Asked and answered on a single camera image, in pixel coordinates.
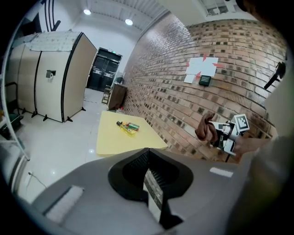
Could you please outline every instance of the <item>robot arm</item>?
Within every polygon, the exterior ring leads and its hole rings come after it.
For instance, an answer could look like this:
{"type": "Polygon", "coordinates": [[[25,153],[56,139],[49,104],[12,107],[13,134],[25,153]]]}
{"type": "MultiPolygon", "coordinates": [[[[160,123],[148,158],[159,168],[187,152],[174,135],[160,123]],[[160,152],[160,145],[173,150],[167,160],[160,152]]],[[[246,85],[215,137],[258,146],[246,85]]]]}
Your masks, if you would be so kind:
{"type": "Polygon", "coordinates": [[[210,122],[215,127],[218,140],[212,145],[230,155],[233,153],[236,138],[246,130],[249,130],[249,124],[245,114],[235,115],[233,121],[226,123],[210,122]]]}

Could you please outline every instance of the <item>yellow table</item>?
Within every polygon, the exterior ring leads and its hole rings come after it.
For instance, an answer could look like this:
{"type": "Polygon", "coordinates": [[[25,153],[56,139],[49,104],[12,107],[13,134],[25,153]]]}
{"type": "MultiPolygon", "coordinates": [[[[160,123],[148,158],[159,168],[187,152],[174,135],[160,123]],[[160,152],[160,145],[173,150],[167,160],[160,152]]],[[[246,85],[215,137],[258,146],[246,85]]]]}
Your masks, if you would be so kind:
{"type": "Polygon", "coordinates": [[[167,144],[142,117],[122,113],[103,111],[99,123],[96,153],[100,157],[109,157],[122,152],[142,148],[166,149],[167,144]],[[116,122],[127,122],[139,125],[139,131],[130,137],[116,122]]]}

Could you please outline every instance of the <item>white floor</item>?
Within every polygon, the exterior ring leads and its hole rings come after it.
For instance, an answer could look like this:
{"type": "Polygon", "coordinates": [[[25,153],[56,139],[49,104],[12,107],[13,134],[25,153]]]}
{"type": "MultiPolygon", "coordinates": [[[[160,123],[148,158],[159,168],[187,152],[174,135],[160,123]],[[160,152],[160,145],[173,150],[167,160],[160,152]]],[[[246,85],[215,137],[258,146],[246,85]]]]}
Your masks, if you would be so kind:
{"type": "Polygon", "coordinates": [[[96,155],[96,140],[101,112],[106,105],[101,103],[102,92],[86,89],[84,108],[72,117],[73,122],[60,123],[31,113],[25,113],[23,126],[17,135],[31,157],[21,178],[18,195],[32,202],[45,186],[49,186],[78,166],[100,159],[96,155]],[[31,177],[26,184],[28,172],[31,177]]]}

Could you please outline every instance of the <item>ceiling light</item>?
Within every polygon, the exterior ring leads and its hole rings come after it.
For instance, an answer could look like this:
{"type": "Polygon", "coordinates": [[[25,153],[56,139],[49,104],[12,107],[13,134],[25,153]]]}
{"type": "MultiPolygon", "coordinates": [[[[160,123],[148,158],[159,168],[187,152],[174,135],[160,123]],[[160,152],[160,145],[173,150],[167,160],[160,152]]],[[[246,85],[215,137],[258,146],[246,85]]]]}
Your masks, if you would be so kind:
{"type": "Polygon", "coordinates": [[[126,19],[126,20],[125,20],[125,23],[126,23],[127,25],[133,25],[133,21],[130,20],[130,19],[126,19]]]}
{"type": "Polygon", "coordinates": [[[91,14],[91,11],[90,11],[89,9],[84,9],[84,13],[85,13],[86,15],[90,15],[90,14],[91,14]]]}

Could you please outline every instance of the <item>beige partition panel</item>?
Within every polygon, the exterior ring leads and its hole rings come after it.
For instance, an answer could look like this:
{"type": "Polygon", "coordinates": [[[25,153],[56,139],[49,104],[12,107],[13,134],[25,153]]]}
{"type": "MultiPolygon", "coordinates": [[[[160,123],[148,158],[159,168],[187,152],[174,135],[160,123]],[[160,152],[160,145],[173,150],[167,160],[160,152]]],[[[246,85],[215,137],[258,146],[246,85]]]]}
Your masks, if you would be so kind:
{"type": "MultiPolygon", "coordinates": [[[[5,84],[15,82],[18,80],[18,72],[20,66],[20,60],[22,58],[23,49],[25,44],[21,44],[12,49],[9,61],[7,64],[7,72],[5,76],[5,84]]],[[[6,88],[6,101],[10,102],[16,99],[16,86],[8,86],[6,88]]]]}
{"type": "Polygon", "coordinates": [[[64,87],[64,120],[80,111],[85,87],[97,49],[83,34],[73,52],[64,87]]]}
{"type": "Polygon", "coordinates": [[[62,122],[61,89],[64,70],[70,51],[42,52],[36,79],[36,102],[40,115],[62,122]],[[47,70],[56,71],[53,79],[46,78],[47,70]]]}
{"type": "Polygon", "coordinates": [[[29,112],[35,111],[34,81],[40,51],[30,51],[24,47],[18,75],[18,105],[29,112]]]}

